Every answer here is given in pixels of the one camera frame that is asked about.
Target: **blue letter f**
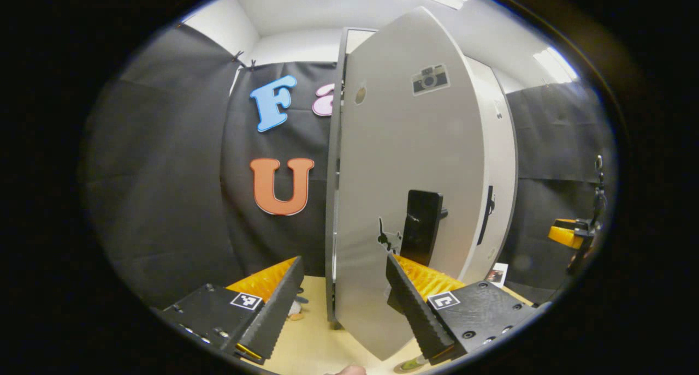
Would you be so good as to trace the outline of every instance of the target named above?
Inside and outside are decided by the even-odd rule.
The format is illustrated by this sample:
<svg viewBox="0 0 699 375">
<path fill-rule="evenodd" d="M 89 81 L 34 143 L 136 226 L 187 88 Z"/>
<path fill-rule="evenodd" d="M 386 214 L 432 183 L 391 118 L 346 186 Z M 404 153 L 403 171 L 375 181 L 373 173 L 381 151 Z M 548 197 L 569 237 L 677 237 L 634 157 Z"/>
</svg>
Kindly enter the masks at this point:
<svg viewBox="0 0 699 375">
<path fill-rule="evenodd" d="M 289 107 L 292 103 L 292 96 L 285 87 L 294 87 L 296 84 L 297 79 L 287 75 L 250 92 L 250 97 L 257 102 L 257 112 L 260 114 L 260 124 L 257 124 L 258 131 L 267 131 L 267 129 L 279 126 L 287 120 L 287 114 L 280 113 L 277 105 L 282 105 L 285 109 Z M 274 89 L 278 87 L 282 88 L 279 89 L 278 94 L 274 94 Z"/>
</svg>

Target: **black curtain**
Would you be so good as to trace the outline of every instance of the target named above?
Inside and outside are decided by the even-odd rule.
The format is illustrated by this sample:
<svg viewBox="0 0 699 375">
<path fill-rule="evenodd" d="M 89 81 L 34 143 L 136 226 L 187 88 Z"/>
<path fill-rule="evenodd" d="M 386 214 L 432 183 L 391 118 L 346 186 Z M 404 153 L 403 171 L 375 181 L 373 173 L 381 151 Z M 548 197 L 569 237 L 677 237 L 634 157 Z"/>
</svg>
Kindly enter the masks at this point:
<svg viewBox="0 0 699 375">
<path fill-rule="evenodd" d="M 528 88 L 506 97 L 517 136 L 519 181 L 499 261 L 509 264 L 506 286 L 542 303 L 561 285 L 574 254 L 549 239 L 549 229 L 556 218 L 592 218 L 598 154 L 611 204 L 616 147 L 599 99 L 578 82 Z"/>
<path fill-rule="evenodd" d="M 313 113 L 319 87 L 335 81 L 334 62 L 287 62 L 254 69 L 241 68 L 230 96 L 221 159 L 222 188 L 237 266 L 247 275 L 297 255 L 304 257 L 305 274 L 325 275 L 325 182 L 327 181 L 330 116 Z M 289 88 L 291 104 L 280 111 L 287 120 L 264 132 L 257 131 L 259 114 L 250 92 L 283 76 L 297 84 Z M 292 216 L 271 215 L 254 200 L 253 171 L 256 158 L 280 162 L 275 172 L 275 196 L 292 196 L 292 158 L 315 163 L 309 172 L 308 199 L 304 210 Z"/>
<path fill-rule="evenodd" d="M 87 120 L 85 208 L 118 275 L 149 306 L 243 276 L 219 181 L 237 66 L 197 30 L 170 27 L 107 84 Z"/>
</svg>

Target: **ceiling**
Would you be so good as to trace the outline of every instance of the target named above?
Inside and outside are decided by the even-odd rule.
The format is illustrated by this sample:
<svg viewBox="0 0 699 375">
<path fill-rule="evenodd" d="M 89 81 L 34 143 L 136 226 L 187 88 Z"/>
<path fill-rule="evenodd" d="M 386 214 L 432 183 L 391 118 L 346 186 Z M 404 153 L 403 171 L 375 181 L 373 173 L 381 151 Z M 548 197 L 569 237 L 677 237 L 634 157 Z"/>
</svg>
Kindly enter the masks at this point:
<svg viewBox="0 0 699 375">
<path fill-rule="evenodd" d="M 260 37 L 302 29 L 380 29 L 418 6 L 439 19 L 465 55 L 525 87 L 555 80 L 534 59 L 548 42 L 490 0 L 467 0 L 458 11 L 430 0 L 238 0 Z"/>
</svg>

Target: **orange letter u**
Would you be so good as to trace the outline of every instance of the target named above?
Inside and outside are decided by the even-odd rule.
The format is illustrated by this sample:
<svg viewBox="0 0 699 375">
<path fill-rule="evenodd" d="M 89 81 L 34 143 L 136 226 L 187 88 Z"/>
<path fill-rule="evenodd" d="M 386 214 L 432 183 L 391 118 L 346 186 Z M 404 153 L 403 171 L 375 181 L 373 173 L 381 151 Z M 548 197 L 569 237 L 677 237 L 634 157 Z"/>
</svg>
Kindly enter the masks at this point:
<svg viewBox="0 0 699 375">
<path fill-rule="evenodd" d="M 274 172 L 279 169 L 279 161 L 257 158 L 250 163 L 250 169 L 254 172 L 255 203 L 269 214 L 292 216 L 303 210 L 308 201 L 308 171 L 315 163 L 307 158 L 294 158 L 289 159 L 287 165 L 294 171 L 294 193 L 288 201 L 281 201 L 274 196 Z"/>
</svg>

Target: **white door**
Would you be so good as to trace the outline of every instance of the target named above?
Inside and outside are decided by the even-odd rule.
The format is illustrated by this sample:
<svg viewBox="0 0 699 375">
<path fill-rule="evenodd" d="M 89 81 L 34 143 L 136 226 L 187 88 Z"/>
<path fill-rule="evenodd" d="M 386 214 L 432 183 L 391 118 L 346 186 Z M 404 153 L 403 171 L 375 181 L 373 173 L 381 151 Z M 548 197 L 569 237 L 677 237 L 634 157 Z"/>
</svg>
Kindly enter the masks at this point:
<svg viewBox="0 0 699 375">
<path fill-rule="evenodd" d="M 484 132 L 474 86 L 454 39 L 420 7 L 347 57 L 335 204 L 335 316 L 386 360 L 413 337 L 387 305 L 387 251 L 404 228 L 409 190 L 441 193 L 430 265 L 457 278 L 469 262 L 486 206 Z"/>
</svg>

